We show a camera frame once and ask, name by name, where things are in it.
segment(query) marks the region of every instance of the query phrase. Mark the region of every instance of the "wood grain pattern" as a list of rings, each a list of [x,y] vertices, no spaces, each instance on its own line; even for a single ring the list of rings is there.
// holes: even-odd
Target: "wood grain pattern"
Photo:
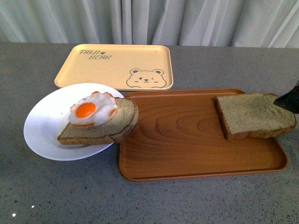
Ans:
[[[120,145],[120,169],[132,181],[280,171],[288,158],[276,138],[227,141],[214,98],[241,90],[133,92],[139,118]]]

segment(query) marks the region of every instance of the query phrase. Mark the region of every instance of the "gray countertop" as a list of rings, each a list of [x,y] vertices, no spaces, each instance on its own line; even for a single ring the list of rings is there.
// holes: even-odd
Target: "gray countertop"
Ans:
[[[132,182],[119,170],[117,144],[77,161],[35,154],[25,119],[57,90],[54,78],[74,46],[0,43],[0,223],[299,223],[299,127],[278,137],[290,163],[275,173]],[[299,49],[169,49],[172,90],[282,95],[299,80]]]

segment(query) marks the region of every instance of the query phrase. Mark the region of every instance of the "bread crust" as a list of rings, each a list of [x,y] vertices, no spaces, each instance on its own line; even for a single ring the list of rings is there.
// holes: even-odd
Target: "bread crust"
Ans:
[[[240,95],[250,95],[250,94],[254,94],[254,93],[242,93]],[[266,94],[266,95],[272,95],[272,96],[275,96],[275,97],[278,97],[277,95],[275,94],[272,94],[272,93],[269,93],[269,94]],[[224,137],[226,140],[233,140],[233,139],[244,139],[244,138],[272,138],[272,137],[276,137],[277,135],[281,135],[281,134],[286,134],[286,133],[289,133],[291,132],[295,126],[297,125],[297,120],[296,120],[296,117],[295,117],[295,114],[293,114],[293,117],[294,117],[294,124],[290,127],[287,127],[287,128],[278,128],[278,129],[275,129],[275,130],[258,130],[258,131],[247,131],[247,132],[241,132],[241,133],[236,133],[236,134],[232,134],[229,130],[229,125],[227,123],[227,120],[225,119],[224,115],[223,115],[223,111],[222,111],[222,108],[220,106],[220,103],[218,101],[218,97],[215,98],[216,101],[216,110],[217,110],[217,113],[220,117],[220,120],[221,120],[221,126],[222,126],[222,129],[223,129],[223,132],[224,132]]]
[[[120,143],[122,142],[126,137],[131,135],[133,130],[136,127],[137,121],[138,121],[138,106],[137,104],[131,100],[131,99],[126,99],[130,100],[131,102],[134,103],[134,115],[132,116],[132,119],[130,123],[123,127],[123,129],[118,132],[118,133],[112,133],[108,134],[102,137],[74,137],[74,138],[67,138],[67,137],[62,137],[62,135],[59,135],[57,140],[62,144],[62,145],[105,145],[105,144],[111,144],[111,143]]]

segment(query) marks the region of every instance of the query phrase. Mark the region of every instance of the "black object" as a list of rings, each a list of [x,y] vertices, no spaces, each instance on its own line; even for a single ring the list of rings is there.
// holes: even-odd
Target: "black object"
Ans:
[[[278,97],[274,104],[293,113],[299,113],[299,82],[287,94]]]

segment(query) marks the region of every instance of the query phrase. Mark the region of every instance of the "white curtain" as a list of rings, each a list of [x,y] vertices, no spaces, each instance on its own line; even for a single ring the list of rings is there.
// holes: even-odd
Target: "white curtain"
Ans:
[[[299,0],[0,0],[0,42],[299,48]]]

